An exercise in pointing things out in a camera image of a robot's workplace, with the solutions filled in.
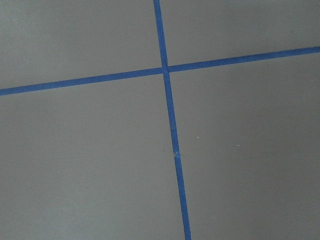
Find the brown paper table cover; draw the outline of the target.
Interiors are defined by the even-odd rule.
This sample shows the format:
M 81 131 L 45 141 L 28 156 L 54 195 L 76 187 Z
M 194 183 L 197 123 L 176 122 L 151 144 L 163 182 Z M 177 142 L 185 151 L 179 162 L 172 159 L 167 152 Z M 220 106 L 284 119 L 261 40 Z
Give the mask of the brown paper table cover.
M 317 240 L 317 0 L 3 0 L 3 240 Z

